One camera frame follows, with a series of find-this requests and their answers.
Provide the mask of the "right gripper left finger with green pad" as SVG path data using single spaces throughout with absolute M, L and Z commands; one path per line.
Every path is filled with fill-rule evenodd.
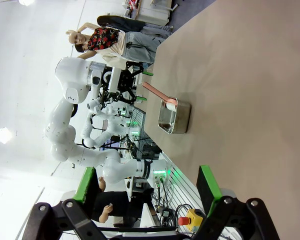
M 81 240 L 106 240 L 91 220 L 99 189 L 96 169 L 87 167 L 73 197 L 55 206 L 38 202 L 32 207 L 22 239 L 59 240 L 64 232 L 74 231 Z

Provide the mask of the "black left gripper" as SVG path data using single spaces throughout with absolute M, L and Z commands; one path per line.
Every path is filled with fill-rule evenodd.
M 146 71 L 143 66 L 143 62 L 127 61 L 125 63 L 125 69 L 121 70 L 117 92 L 115 93 L 116 100 L 126 104 L 141 103 L 147 101 L 147 98 L 141 95 L 136 95 L 133 91 L 136 75 L 144 74 L 153 76 L 154 74 Z M 138 70 L 130 72 L 130 67 L 138 67 Z

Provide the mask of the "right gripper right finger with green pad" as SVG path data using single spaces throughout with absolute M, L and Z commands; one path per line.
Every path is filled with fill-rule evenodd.
M 217 240 L 226 227 L 236 229 L 243 240 L 280 238 L 264 201 L 250 198 L 241 202 L 223 195 L 208 165 L 199 167 L 196 188 L 206 218 L 194 235 L 195 240 Z

